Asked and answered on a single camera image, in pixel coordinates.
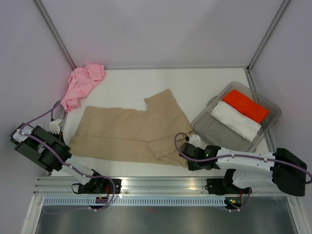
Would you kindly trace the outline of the rolled orange t shirt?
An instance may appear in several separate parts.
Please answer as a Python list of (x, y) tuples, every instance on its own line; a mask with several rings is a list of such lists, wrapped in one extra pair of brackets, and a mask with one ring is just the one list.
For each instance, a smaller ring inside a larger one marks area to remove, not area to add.
[(256, 123), (261, 123), (269, 114), (269, 110), (252, 101), (246, 95), (234, 89), (230, 91), (223, 101), (235, 108), (241, 114), (252, 119)]

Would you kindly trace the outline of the aluminium front rail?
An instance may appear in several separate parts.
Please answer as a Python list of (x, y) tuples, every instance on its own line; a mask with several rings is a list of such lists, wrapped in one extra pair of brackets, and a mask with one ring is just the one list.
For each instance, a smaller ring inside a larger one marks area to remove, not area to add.
[[(206, 177), (120, 177), (121, 195), (208, 196)], [(74, 195), (78, 185), (73, 177), (40, 176), (33, 195)]]

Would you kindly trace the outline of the clear grey plastic bin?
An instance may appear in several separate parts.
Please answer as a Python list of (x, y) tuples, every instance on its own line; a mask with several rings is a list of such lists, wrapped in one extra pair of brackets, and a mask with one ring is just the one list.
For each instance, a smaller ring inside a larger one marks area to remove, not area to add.
[(281, 109), (239, 82), (231, 82), (192, 121), (208, 145), (253, 152), (277, 122)]

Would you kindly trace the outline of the right aluminium frame post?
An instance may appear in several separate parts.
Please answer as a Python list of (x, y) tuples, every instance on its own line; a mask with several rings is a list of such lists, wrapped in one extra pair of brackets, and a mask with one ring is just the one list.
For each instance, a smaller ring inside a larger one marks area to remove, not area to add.
[(245, 71), (246, 73), (250, 73), (253, 67), (255, 66), (256, 62), (258, 61), (262, 51), (264, 50), (266, 44), (268, 43), (269, 39), (272, 37), (275, 29), (277, 28), (279, 22), (281, 21), (282, 17), (284, 16), (285, 12), (287, 11), (289, 5), (291, 4), (291, 0), (283, 0), (281, 5), (279, 6), (277, 12), (275, 13), (268, 29), (266, 30), (260, 44), (258, 45), (254, 55), (252, 56), (249, 64), (247, 65)]

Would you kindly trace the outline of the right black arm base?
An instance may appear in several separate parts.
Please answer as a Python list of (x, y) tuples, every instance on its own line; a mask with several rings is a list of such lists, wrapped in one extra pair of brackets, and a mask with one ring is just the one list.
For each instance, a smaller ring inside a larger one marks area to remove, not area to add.
[(249, 188), (241, 189), (231, 183), (225, 182), (222, 178), (208, 178), (206, 179), (205, 190), (210, 195), (240, 195), (241, 193), (249, 194)]

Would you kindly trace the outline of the white t shirt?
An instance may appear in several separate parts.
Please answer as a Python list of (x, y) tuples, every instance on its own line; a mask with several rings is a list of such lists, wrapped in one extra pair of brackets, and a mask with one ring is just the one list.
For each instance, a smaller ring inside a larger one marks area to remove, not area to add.
[(248, 142), (256, 137), (261, 125), (241, 114), (224, 101), (220, 101), (211, 111), (211, 116), (239, 134)]

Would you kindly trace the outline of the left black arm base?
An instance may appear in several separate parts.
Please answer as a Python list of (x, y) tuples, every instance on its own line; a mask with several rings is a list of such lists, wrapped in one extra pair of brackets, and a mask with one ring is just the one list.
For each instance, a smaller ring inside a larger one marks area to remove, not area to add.
[(121, 190), (121, 179), (92, 178), (88, 183), (82, 185), (74, 183), (71, 186), (74, 194), (119, 194)]

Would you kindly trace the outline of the pink crumpled t shirt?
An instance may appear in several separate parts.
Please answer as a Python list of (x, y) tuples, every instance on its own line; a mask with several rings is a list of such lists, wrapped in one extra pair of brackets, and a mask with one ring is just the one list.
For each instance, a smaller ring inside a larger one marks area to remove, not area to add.
[(87, 97), (105, 77), (106, 71), (102, 64), (87, 63), (74, 69), (68, 78), (68, 89), (60, 102), (64, 110), (70, 112), (78, 107), (78, 101)]

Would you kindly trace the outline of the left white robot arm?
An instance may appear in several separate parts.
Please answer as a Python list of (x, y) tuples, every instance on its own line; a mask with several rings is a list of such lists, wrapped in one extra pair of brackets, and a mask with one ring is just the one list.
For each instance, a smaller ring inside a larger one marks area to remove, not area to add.
[(15, 150), (48, 172), (66, 172), (95, 193), (106, 189), (106, 180), (95, 170), (78, 163), (67, 146), (57, 135), (40, 126), (20, 125), (10, 134)]

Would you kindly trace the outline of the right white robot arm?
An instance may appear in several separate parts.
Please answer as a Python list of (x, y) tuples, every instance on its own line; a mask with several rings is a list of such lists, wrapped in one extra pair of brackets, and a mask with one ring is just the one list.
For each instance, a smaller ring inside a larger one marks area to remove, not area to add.
[(178, 150), (189, 164), (189, 170), (224, 170), (222, 186), (229, 193), (237, 189), (274, 187), (297, 197), (305, 195), (306, 180), (311, 173), (307, 165), (289, 150), (277, 148), (273, 153), (239, 152), (208, 145), (205, 149), (188, 142)]

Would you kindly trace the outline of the beige t shirt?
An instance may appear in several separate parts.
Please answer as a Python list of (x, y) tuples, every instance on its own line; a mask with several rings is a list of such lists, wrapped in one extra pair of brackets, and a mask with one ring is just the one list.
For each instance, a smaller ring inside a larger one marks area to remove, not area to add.
[(87, 106), (69, 147), (71, 154), (104, 160), (187, 167), (177, 133), (191, 134), (171, 90), (146, 98), (146, 111)]

